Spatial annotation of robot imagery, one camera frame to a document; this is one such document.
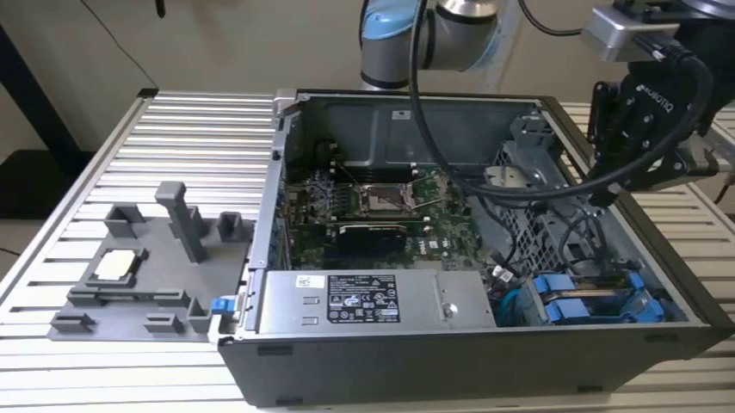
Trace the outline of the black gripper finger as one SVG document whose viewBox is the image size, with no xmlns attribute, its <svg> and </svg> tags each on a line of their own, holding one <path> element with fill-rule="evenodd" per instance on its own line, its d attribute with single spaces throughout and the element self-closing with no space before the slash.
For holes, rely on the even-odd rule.
<svg viewBox="0 0 735 413">
<path fill-rule="evenodd" d="M 631 163 L 641 159 L 659 144 L 666 136 L 666 132 L 647 128 L 631 128 L 629 131 L 630 143 L 626 148 L 625 155 L 627 156 L 626 163 Z M 650 167 L 654 162 L 646 167 L 638 168 L 623 180 L 625 189 L 654 189 L 662 188 L 666 182 L 665 167 L 659 165 L 653 170 Z"/>
<path fill-rule="evenodd" d="M 594 146 L 589 179 L 594 180 L 617 170 L 626 137 L 622 135 L 619 114 L 619 84 L 598 82 L 593 90 L 589 141 Z"/>
</svg>

